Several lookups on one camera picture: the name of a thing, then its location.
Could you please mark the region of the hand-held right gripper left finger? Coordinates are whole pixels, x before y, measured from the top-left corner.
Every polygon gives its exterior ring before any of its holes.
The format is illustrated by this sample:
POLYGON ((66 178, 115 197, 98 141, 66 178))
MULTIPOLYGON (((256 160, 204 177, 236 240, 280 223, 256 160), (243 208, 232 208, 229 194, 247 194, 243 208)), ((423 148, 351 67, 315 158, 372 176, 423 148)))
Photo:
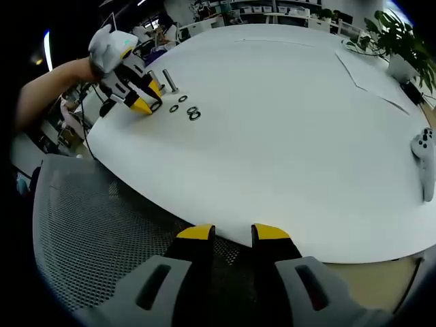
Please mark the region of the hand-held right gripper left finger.
POLYGON ((198 326, 211 282, 215 226, 179 232, 163 255, 154 255, 116 283, 112 297, 75 311, 83 326, 198 326))

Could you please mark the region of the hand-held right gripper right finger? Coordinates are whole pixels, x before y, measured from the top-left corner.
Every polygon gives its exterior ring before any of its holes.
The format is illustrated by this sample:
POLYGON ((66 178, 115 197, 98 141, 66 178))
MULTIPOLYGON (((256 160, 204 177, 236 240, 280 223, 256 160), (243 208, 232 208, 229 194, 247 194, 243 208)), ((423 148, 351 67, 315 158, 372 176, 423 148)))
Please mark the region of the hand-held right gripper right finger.
POLYGON ((359 305, 329 267, 299 252, 290 235, 251 226, 254 287, 261 326, 387 326, 392 314, 359 305))

